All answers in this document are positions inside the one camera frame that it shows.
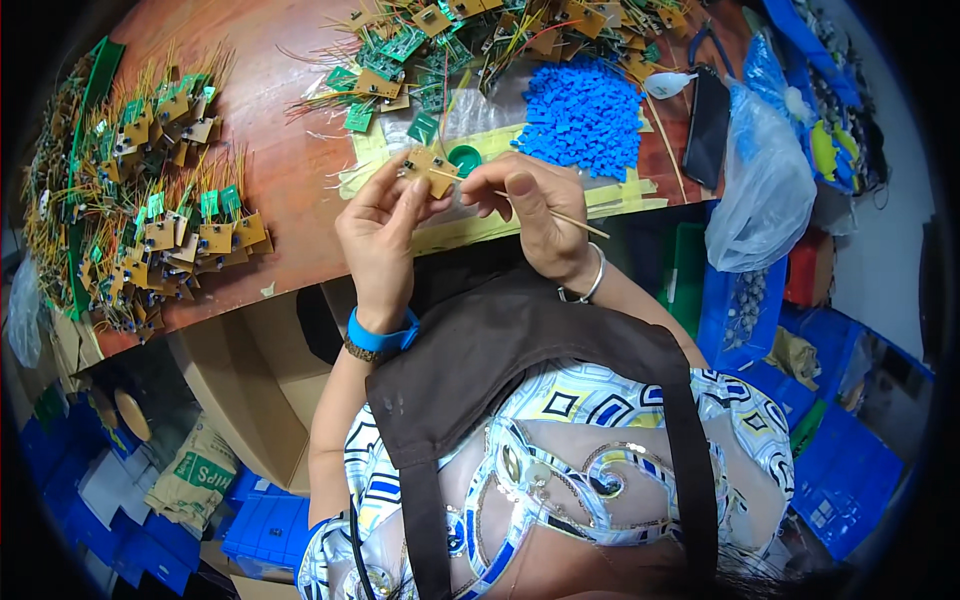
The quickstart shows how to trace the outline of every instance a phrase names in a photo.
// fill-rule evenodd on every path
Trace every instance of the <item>silver bangle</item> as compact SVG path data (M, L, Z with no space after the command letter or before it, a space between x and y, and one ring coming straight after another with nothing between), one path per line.
M607 271L607 257L603 254L603 251L600 250L600 247L594 244L593 242L588 242L593 249L600 254L600 273L597 274L597 278L593 281L593 285L590 286L590 291L585 295L581 296L578 300L567 300L566 293L564 292L564 287L560 286L557 288L557 293L560 294L560 300L564 302L575 302L580 304L587 304L590 302L590 299L593 298L593 293L597 291L597 288L600 287L600 281L603 280L603 274Z

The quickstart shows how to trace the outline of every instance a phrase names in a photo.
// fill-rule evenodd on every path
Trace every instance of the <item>wall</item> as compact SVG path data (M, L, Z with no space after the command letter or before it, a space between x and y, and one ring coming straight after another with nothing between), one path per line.
M933 196L920 132L896 74L850 6L820 4L863 57L892 170L886 189L857 200L859 232L838 241L833 306L922 359L920 253Z

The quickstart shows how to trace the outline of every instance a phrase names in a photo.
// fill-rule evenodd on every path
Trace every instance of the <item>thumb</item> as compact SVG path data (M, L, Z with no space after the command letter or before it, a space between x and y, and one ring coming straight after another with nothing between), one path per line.
M394 213L384 229L391 235L410 236L420 219L420 209L430 193L430 180L426 177L418 178L413 185L403 190L400 199L396 201Z
M533 175L526 171L511 173L504 180L504 186L522 228L533 232L547 232L554 227L546 199Z

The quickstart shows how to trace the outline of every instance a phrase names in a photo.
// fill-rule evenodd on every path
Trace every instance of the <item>woman's right hand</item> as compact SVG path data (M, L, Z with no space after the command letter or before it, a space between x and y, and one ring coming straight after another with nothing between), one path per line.
M510 201L494 190L505 190ZM496 210L509 222L516 212L520 245L538 273L575 294L590 290L600 271L600 258L587 245L587 233L550 214L554 210L587 222L584 187L573 171L506 152L474 169L460 191L464 206L477 204L482 218Z

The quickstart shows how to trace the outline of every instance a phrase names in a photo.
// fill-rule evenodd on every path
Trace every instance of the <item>red wire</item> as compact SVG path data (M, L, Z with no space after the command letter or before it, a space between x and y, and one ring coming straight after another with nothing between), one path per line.
M403 21L403 22L406 23L407 25L413 25L414 27L417 26L417 23L411 23L411 22L408 21L407 19L405 19L405 18L403 18L402 16L400 16L400 13L396 11L396 7L395 7L395 6L391 5L390 8L394 10L394 14L396 15L396 18L400 19L401 21Z
M533 40L537 39L537 37L538 37L540 34L544 34L544 33L548 32L548 31L550 31L551 29L557 29L558 27L563 27L564 25L573 25L573 24L579 23L579 22L581 22L581 21L583 21L583 19L577 19L576 21L567 21L567 22L565 22L565 23L560 23L559 25L552 25L552 26L550 26L550 27L547 27L546 29L541 29L541 30L538 31L536 34L534 34L533 37L531 37L530 39L528 39L528 40L527 40L527 43L525 43L525 44L523 44L522 46L520 46L520 49L516 51L516 54L514 54L514 58L516 58L517 56L519 56L519 54L520 54L521 52L523 52L523 49L526 48L527 46L529 46L529 45L530 45L530 42L532 42Z

